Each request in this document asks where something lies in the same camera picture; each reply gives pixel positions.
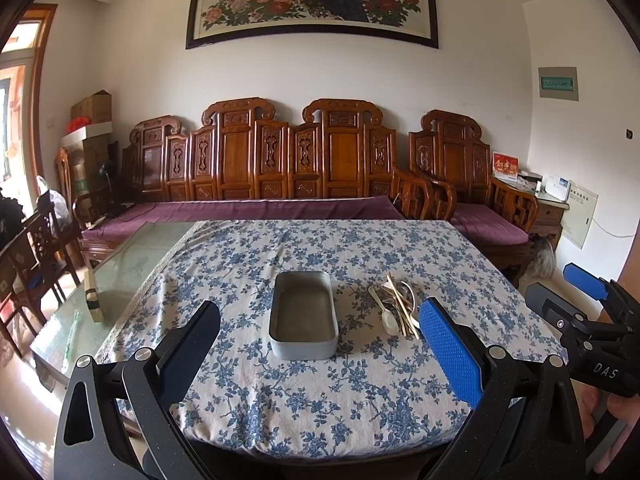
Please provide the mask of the person's right hand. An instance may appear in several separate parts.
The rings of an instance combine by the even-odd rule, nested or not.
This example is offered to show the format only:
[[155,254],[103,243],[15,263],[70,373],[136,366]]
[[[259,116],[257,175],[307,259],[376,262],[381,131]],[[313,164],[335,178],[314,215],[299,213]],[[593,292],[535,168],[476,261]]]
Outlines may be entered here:
[[[579,413],[582,420],[582,431],[585,437],[592,434],[596,421],[594,413],[602,400],[602,392],[591,386],[581,386],[579,395]],[[617,419],[623,420],[630,428],[634,428],[639,418],[639,397],[623,398],[611,393],[606,401],[606,409]]]

